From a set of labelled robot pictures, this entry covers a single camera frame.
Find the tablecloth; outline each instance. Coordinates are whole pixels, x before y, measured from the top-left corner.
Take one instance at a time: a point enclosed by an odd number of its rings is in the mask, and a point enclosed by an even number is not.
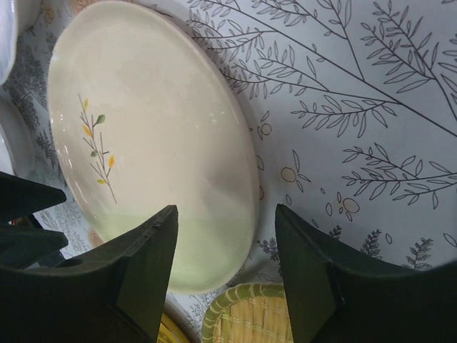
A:
[[[34,140],[31,179],[68,197],[36,214],[68,237],[66,258],[96,239],[59,168],[46,103],[52,50],[77,2],[43,1],[1,90]],[[191,35],[218,66],[257,154],[261,208],[246,263],[222,289],[167,296],[194,339],[225,288],[281,281],[277,203],[386,262],[425,270],[457,257],[457,1],[140,3]]]

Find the white ceramic plate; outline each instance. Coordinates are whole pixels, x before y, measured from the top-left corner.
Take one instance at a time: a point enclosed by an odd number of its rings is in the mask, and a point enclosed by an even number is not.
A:
[[[148,9],[103,1],[60,36],[48,86],[62,171],[101,239],[176,204],[169,289],[227,283],[253,239],[256,162],[234,96],[197,45]]]

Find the leaf pattern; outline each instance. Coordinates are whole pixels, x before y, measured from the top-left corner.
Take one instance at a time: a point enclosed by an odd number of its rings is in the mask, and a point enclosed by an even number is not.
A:
[[[109,175],[111,170],[114,166],[114,155],[111,155],[108,159],[108,162],[105,163],[105,155],[109,154],[109,151],[105,151],[103,147],[103,137],[102,133],[100,132],[100,139],[95,135],[95,128],[97,125],[102,124],[105,122],[105,115],[99,115],[94,122],[94,115],[91,114],[91,121],[89,121],[88,110],[89,110],[89,100],[85,99],[84,102],[81,99],[81,95],[78,94],[79,102],[81,104],[81,113],[79,118],[84,123],[82,125],[84,133],[89,136],[89,139],[84,138],[84,141],[87,145],[91,148],[91,152],[89,154],[90,157],[96,158],[95,162],[90,162],[89,165],[91,168],[96,172],[99,176],[97,182],[99,184],[105,184],[108,186],[109,191],[113,197],[114,202],[117,204],[116,197],[114,196],[113,187],[111,182],[109,181]]]
[[[408,264],[402,264],[402,267],[415,269],[415,270],[427,270],[432,268],[429,263],[420,262],[427,260],[431,255],[427,254],[427,252],[431,251],[431,246],[433,246],[432,239],[424,239],[421,238],[421,243],[415,243],[414,247],[409,248],[411,251],[411,256],[406,256],[406,260]]]
[[[271,261],[278,262],[278,275],[280,278],[282,278],[283,273],[281,271],[281,264],[279,263],[279,253],[276,239],[272,237],[268,241],[256,241],[256,243],[264,253],[269,255]]]
[[[49,123],[47,128],[42,129],[38,133],[35,142],[43,151],[44,156],[51,165],[51,168],[56,170],[57,176],[60,178],[62,176],[62,170],[60,169],[57,153],[54,148],[54,143],[52,142],[51,123]]]
[[[361,158],[365,160],[365,166],[360,168],[361,173],[353,171],[351,176],[342,177],[348,181],[346,186],[358,185],[355,197],[368,190],[371,192],[369,199],[374,200],[388,190],[392,200],[405,199],[408,205],[412,205],[421,197],[431,196],[431,205],[436,209],[439,205],[439,192],[457,186],[457,172],[452,172],[437,162],[430,161],[429,165],[439,174],[423,176],[423,160],[418,160],[416,155],[407,157],[401,163],[394,162],[388,158],[386,150],[380,144],[374,145],[377,151],[371,147],[368,151],[363,150],[358,146],[344,150],[349,156],[343,163]]]
[[[9,92],[13,102],[20,102],[25,96],[37,102],[39,108],[47,110],[46,77],[43,66],[35,56],[31,46],[22,38],[18,39],[16,61],[6,80],[4,88]]]
[[[331,238],[339,241],[341,238],[341,233],[342,233],[342,228],[339,225],[336,225],[336,227],[334,227],[331,231],[328,232],[328,235]]]
[[[454,119],[457,120],[451,98],[433,70],[439,42],[433,43],[432,32],[420,39],[416,35],[423,17],[413,25],[412,21],[408,20],[409,6],[405,7],[400,15],[400,11],[393,10],[392,5],[388,8],[382,7],[377,2],[373,5],[376,8],[373,15],[378,17],[378,25],[370,26],[361,23],[362,27],[370,33],[363,37],[362,41],[365,41],[366,46],[373,46],[376,49],[367,57],[368,60],[377,58],[378,61],[373,62],[373,66],[388,64],[391,68],[386,73],[388,79],[384,84],[400,84],[400,88],[396,91],[398,94],[413,91],[429,81],[435,82],[444,95]],[[457,72],[457,66],[442,62],[438,64],[447,70]]]
[[[381,250],[379,249],[378,239],[381,233],[382,232],[379,229],[372,231],[371,234],[369,234],[365,239],[365,242],[363,243],[360,251],[370,257],[374,257],[375,259],[383,259],[381,256],[379,256]]]
[[[305,118],[302,129],[313,127],[314,130],[334,129],[337,137],[346,131],[354,130],[357,138],[366,131],[367,123],[381,124],[386,129],[386,118],[396,116],[395,111],[386,101],[360,98],[343,98],[339,95],[324,95],[325,102],[314,102],[312,106],[299,101],[300,109],[292,111],[299,119]]]
[[[452,237],[450,234],[444,233],[443,234],[444,239],[454,248],[457,248],[457,241],[454,237]]]

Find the white tablecloth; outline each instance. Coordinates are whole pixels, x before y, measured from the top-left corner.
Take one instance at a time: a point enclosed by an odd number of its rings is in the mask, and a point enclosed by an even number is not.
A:
[[[383,261],[424,270],[457,257],[457,1],[141,3],[209,53],[251,128],[261,211],[232,284],[281,281],[273,227],[279,202]],[[68,237],[66,258],[91,248],[90,228],[59,168],[46,78],[57,37],[73,17],[70,0],[44,0],[2,91],[34,140],[31,179],[68,197],[36,215]],[[169,294],[167,304],[197,337],[222,290]]]

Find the branch illustration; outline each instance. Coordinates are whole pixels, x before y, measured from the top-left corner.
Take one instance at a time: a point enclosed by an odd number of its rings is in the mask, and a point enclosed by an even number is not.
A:
[[[394,95],[390,95],[387,92],[379,89],[378,87],[374,86],[370,82],[366,81],[361,75],[357,75],[357,74],[354,74],[354,73],[346,70],[344,67],[339,65],[337,62],[334,62],[330,58],[328,58],[327,56],[324,56],[323,54],[319,53],[317,51],[317,49],[315,49],[314,46],[311,47],[311,46],[308,46],[306,44],[303,44],[298,39],[295,39],[292,36],[288,35],[286,32],[279,31],[278,29],[276,29],[275,27],[270,25],[268,22],[258,18],[256,16],[256,14],[250,14],[250,13],[246,13],[245,11],[242,11],[236,0],[226,1],[226,3],[223,3],[221,0],[189,0],[189,3],[190,3],[190,7],[191,7],[192,11],[195,11],[195,9],[197,9],[197,8],[200,8],[201,10],[206,11],[204,19],[201,18],[198,14],[195,14],[195,13],[191,12],[191,19],[192,20],[202,21],[203,23],[207,24],[207,23],[211,23],[211,21],[213,20],[212,19],[213,17],[216,18],[217,16],[220,16],[220,17],[225,16],[227,11],[229,13],[230,12],[236,12],[239,15],[242,15],[242,16],[248,18],[248,19],[251,19],[253,23],[257,23],[257,24],[262,25],[262,28],[261,29],[257,29],[257,30],[259,30],[259,31],[262,31],[262,30],[272,31],[270,33],[270,35],[280,35],[280,36],[288,39],[290,42],[293,42],[297,46],[300,46],[301,48],[306,50],[310,54],[309,56],[314,56],[317,61],[324,61],[324,62],[328,63],[329,65],[334,66],[334,67],[336,67],[337,69],[339,69],[341,71],[344,71],[348,75],[352,76],[353,78],[359,80],[361,83],[365,84],[370,89],[376,90],[379,94],[382,94],[383,96],[388,98],[391,103],[402,105],[404,108],[408,109],[409,111],[412,111],[414,114],[420,116],[421,118],[425,119],[426,121],[428,121],[429,123],[433,124],[434,126],[437,126],[441,130],[451,134],[452,136],[457,137],[456,133],[452,132],[450,129],[448,129],[448,128],[444,127],[443,125],[439,124],[433,118],[429,118],[425,114],[422,114],[420,111],[414,109],[413,107],[411,107],[411,106],[409,106],[407,104],[403,104]],[[211,11],[211,15],[209,14],[209,10],[207,9],[209,5],[211,5],[211,8],[215,8],[213,11]],[[242,28],[241,28],[241,26],[239,24],[233,23],[233,25],[236,26],[237,28],[239,28],[240,30],[242,30]],[[254,89],[253,93],[254,94],[260,94],[260,90],[257,90],[257,86]]]
[[[306,121],[301,127],[305,129],[316,123],[314,129],[316,131],[325,128],[332,129],[338,128],[337,137],[342,136],[347,128],[358,127],[357,138],[361,138],[365,133],[367,126],[367,117],[372,116],[378,123],[384,127],[388,127],[385,115],[396,116],[394,110],[388,107],[386,101],[375,101],[370,99],[358,99],[352,97],[349,99],[338,99],[336,96],[330,95],[323,96],[327,101],[326,104],[320,105],[322,110],[316,102],[308,107],[303,101],[300,100],[301,109],[292,111],[292,114],[298,114],[298,118],[305,118]]]
[[[225,24],[225,21],[221,21],[221,23],[222,23],[222,25],[221,25],[221,27],[222,27]],[[221,37],[222,38],[222,35],[219,33],[217,28],[212,27],[210,24],[203,23],[201,21],[193,20],[193,19],[187,20],[187,24],[192,28],[192,32],[194,33],[195,39],[200,39],[200,38],[210,39],[211,37]],[[197,29],[202,29],[202,28],[205,28],[205,30],[204,30],[205,34],[206,34],[205,37],[199,36],[200,31]]]
[[[329,0],[319,0],[318,3],[319,5],[322,6],[322,8],[329,9]],[[306,23],[306,17],[311,17],[314,21],[316,21],[319,25],[321,25],[325,30],[326,33],[324,36],[330,36],[331,34],[334,34],[338,36],[339,38],[342,39],[347,39],[345,34],[340,34],[337,31],[333,30],[328,24],[324,23],[322,20],[318,18],[318,13],[317,10],[315,10],[313,13],[308,11],[301,5],[300,3],[297,2],[297,0],[282,0],[282,1],[275,1],[275,0],[257,0],[254,1],[252,7],[254,9],[258,8],[261,4],[265,5],[265,7],[262,8],[262,10],[258,11],[257,14],[262,15],[262,14],[270,14],[272,15],[271,19],[281,19],[285,18],[284,21],[286,21],[287,16],[290,15],[295,15],[296,18],[290,23],[285,24],[287,26],[293,26],[298,24],[300,21],[303,23]]]
[[[358,196],[370,189],[370,200],[374,200],[390,189],[390,196],[394,201],[406,199],[408,205],[415,204],[419,198],[425,194],[431,194],[433,209],[439,205],[438,193],[444,189],[457,185],[457,172],[452,172],[444,166],[430,161],[428,164],[438,171],[437,175],[423,175],[423,160],[417,159],[416,155],[410,156],[401,163],[395,163],[388,157],[387,151],[375,143],[375,148],[369,147],[368,151],[355,146],[354,149],[345,149],[344,152],[350,155],[343,161],[348,163],[357,158],[365,158],[365,167],[361,167],[361,172],[352,172],[351,176],[342,177],[347,180],[347,187],[358,184],[359,188],[354,194]],[[402,194],[398,195],[398,190],[404,187]]]
[[[329,23],[332,25],[340,26],[341,29],[343,30],[343,35],[340,37],[344,38],[344,39],[348,39],[348,34],[346,33],[346,27],[348,26],[349,21],[351,20],[352,1],[351,0],[346,1],[344,14],[342,13],[343,4],[342,4],[341,0],[338,0],[336,2],[336,6],[333,5],[333,2],[331,0],[317,0],[317,2],[323,9],[331,10],[335,14],[336,19],[330,19]]]
[[[445,96],[448,106],[457,120],[457,114],[451,105],[451,100],[440,79],[433,72],[439,42],[433,48],[427,49],[432,32],[423,37],[419,44],[413,42],[423,17],[413,25],[411,20],[407,20],[409,6],[403,10],[402,15],[400,15],[399,11],[393,12],[391,1],[388,3],[387,10],[383,9],[377,2],[374,2],[374,6],[377,11],[374,11],[373,15],[378,16],[379,21],[378,34],[376,33],[376,26],[371,28],[368,24],[361,23],[364,29],[371,32],[371,36],[363,37],[362,40],[366,41],[366,46],[372,45],[375,41],[382,45],[380,49],[368,55],[368,59],[377,56],[378,61],[374,62],[373,65],[392,64],[393,68],[387,72],[386,76],[389,76],[389,78],[384,81],[384,84],[406,82],[406,85],[403,85],[397,91],[397,93],[403,93],[414,90],[433,80]],[[401,51],[405,51],[404,55],[407,57],[403,57],[400,54]],[[408,71],[401,70],[403,66],[408,67]]]
[[[259,84],[262,84],[264,98],[268,94],[275,94],[280,91],[284,85],[288,85],[289,93],[298,88],[295,93],[296,96],[302,95],[306,89],[328,91],[317,79],[316,70],[309,58],[307,58],[309,71],[301,71],[294,66],[295,51],[291,46],[279,53],[278,45],[274,42],[273,47],[269,47],[266,54],[260,49],[256,51],[259,58],[253,61],[255,71],[250,69],[242,59],[239,59],[238,63],[232,66],[232,69],[224,68],[222,70],[222,74],[226,77],[232,89],[238,89],[239,93],[247,89],[249,85],[253,85],[250,99],[254,96],[257,97],[259,95]],[[277,83],[269,92],[268,81]]]
[[[261,32],[248,32],[245,34],[236,34],[233,36],[217,36],[214,38],[209,38],[207,36],[195,36],[196,40],[198,39],[205,39],[206,43],[210,43],[207,47],[208,50],[216,50],[219,54],[223,50],[229,50],[234,48],[240,48],[243,45],[250,44],[251,42],[256,43],[259,38],[265,33],[269,33],[271,31],[261,31]],[[218,44],[218,46],[214,46],[212,40]]]
[[[346,31],[346,27],[348,26],[349,21],[351,20],[352,0],[347,0],[344,15],[341,12],[341,10],[342,10],[341,0],[338,0],[336,7],[333,5],[331,0],[328,0],[328,3],[330,4],[331,8],[335,12],[336,18],[338,19],[334,24],[341,25],[344,35],[346,36],[346,39],[348,41],[349,48],[351,49],[352,57],[354,58],[354,61],[356,62],[358,72],[359,72],[361,78],[363,80],[365,80],[365,77],[363,76],[363,73],[362,73],[362,69],[360,68],[360,65],[358,64],[356,53],[354,52],[354,49],[352,47],[351,40],[349,39],[348,33]]]

